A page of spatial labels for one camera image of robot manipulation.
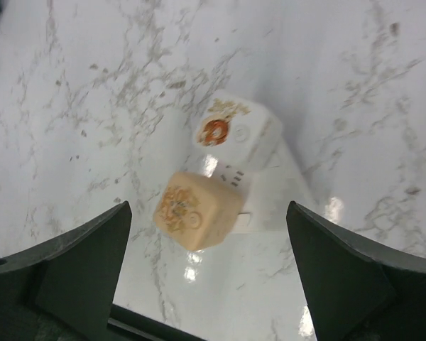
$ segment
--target cube face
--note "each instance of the cube face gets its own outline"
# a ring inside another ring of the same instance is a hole
[[[262,151],[273,150],[281,132],[282,124],[264,106],[218,90],[202,115],[193,143],[222,162],[257,171],[270,156]]]
[[[187,250],[218,244],[229,233],[243,205],[238,194],[228,188],[224,191],[224,187],[202,175],[176,173],[169,180],[153,220]]]

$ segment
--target cube top face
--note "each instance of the cube top face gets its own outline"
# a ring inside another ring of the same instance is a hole
[[[272,116],[262,105],[217,90],[195,130],[193,143],[225,163],[243,164]]]
[[[156,224],[188,250],[196,250],[219,210],[215,196],[196,179],[200,175],[176,173],[158,203],[153,216]]]

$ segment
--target marble surface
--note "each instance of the marble surface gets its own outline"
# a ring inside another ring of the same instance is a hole
[[[128,200],[115,303],[208,340],[314,340],[284,232],[186,252],[151,215],[216,89],[270,107],[334,222],[426,257],[426,0],[10,0],[0,256]]]

